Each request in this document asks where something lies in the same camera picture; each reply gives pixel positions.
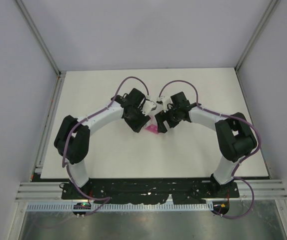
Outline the pink weekly pill organizer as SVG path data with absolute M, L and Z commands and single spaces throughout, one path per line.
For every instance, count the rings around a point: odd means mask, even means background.
M 144 126 L 144 129 L 145 130 L 147 130 L 147 131 L 149 131 L 150 133 L 153 133 L 153 134 L 158 134 L 159 132 L 158 132 L 158 126 L 157 125 L 155 125 L 155 124 L 149 124 L 149 125 L 145 125 Z

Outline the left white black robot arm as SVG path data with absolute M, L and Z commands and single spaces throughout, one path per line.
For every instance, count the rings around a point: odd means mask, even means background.
M 85 158 L 89 152 L 91 136 L 106 125 L 123 119 L 135 133 L 141 131 L 151 120 L 149 114 L 157 108 L 155 102 L 141 91 L 133 88 L 130 93 L 116 95 L 104 108 L 84 118 L 66 116 L 54 140 L 54 147 L 62 156 L 73 193 L 79 199 L 90 195 L 90 178 Z

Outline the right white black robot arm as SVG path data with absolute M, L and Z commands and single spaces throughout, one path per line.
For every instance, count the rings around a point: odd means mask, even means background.
M 176 127 L 181 121 L 199 124 L 215 131 L 221 159 L 210 176 L 210 193 L 215 197 L 223 196 L 233 183 L 233 174 L 241 159 L 249 156 L 257 147 L 257 140 L 245 116 L 237 112 L 223 116 L 205 109 L 200 103 L 190 103 L 183 92 L 171 97 L 160 96 L 156 103 L 162 110 L 154 117 L 158 133 Z

